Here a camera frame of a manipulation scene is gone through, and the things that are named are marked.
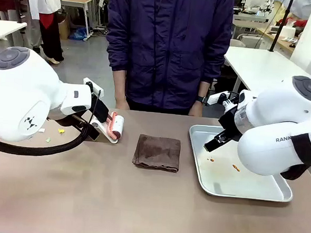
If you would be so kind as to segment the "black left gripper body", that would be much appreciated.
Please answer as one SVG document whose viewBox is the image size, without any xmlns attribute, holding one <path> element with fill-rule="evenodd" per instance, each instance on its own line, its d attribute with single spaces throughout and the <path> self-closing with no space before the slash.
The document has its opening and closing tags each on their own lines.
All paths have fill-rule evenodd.
<svg viewBox="0 0 311 233">
<path fill-rule="evenodd" d="M 99 121 L 107 121 L 109 116 L 108 107 L 95 95 L 91 94 L 91 112 Z"/>
</svg>

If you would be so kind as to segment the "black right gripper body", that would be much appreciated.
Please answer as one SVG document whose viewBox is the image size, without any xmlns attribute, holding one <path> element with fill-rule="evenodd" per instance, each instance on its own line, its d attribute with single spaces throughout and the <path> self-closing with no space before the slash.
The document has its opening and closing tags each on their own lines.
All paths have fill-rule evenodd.
<svg viewBox="0 0 311 233">
<path fill-rule="evenodd" d="M 237 106 L 229 104 L 225 108 L 225 113 L 219 119 L 219 123 L 223 127 L 223 131 L 217 135 L 219 140 L 240 140 L 242 133 L 235 124 L 235 114 Z"/>
</svg>

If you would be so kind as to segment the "person's right hand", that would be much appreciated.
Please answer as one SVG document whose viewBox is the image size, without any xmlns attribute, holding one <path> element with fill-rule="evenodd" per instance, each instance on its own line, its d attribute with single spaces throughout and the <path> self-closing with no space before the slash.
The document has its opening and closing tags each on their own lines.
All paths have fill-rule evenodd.
<svg viewBox="0 0 311 233">
<path fill-rule="evenodd" d="M 128 102 L 125 98 L 123 99 L 115 99 L 116 103 L 115 103 L 115 107 L 116 109 L 120 109 L 120 110 L 130 110 L 130 107 L 128 105 Z"/>
</svg>

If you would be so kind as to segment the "person's left hand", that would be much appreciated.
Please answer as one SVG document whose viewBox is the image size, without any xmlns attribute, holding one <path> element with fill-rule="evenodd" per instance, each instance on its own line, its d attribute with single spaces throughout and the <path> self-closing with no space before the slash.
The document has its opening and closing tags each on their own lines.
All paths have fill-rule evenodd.
<svg viewBox="0 0 311 233">
<path fill-rule="evenodd" d="M 200 101 L 195 101 L 191 106 L 188 116 L 202 117 L 203 114 L 203 104 Z"/>
</svg>

